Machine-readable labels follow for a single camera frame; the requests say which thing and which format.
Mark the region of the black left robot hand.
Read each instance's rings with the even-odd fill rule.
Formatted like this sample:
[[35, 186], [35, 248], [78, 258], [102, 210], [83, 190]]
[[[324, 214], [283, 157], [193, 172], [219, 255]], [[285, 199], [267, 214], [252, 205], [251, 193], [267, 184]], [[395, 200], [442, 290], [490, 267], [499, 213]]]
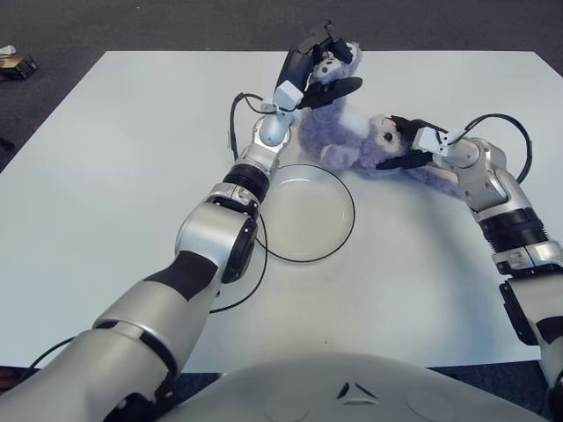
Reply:
[[346, 42], [333, 34], [331, 19], [317, 25], [305, 40], [288, 51], [274, 89], [275, 108], [282, 112], [320, 108], [362, 87], [362, 80], [357, 76], [337, 76], [332, 82], [310, 84], [313, 69], [322, 62], [325, 53], [331, 53], [346, 65], [353, 61]]

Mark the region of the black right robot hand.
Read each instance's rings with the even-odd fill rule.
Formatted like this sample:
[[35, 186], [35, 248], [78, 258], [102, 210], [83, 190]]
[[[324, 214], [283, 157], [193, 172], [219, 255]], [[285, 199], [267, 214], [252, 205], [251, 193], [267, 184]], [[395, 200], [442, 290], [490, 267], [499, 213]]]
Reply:
[[417, 135], [417, 132], [425, 127], [433, 129], [438, 135], [446, 134], [447, 131], [445, 129], [424, 120], [408, 120], [396, 115], [392, 115], [390, 118], [387, 118], [387, 120], [392, 122], [395, 129], [398, 131], [401, 140], [401, 147], [399, 148], [400, 153], [395, 153], [394, 156], [378, 163], [376, 165], [377, 170], [411, 170], [430, 164], [433, 161], [432, 154], [430, 152], [424, 152], [413, 146], [414, 138]]

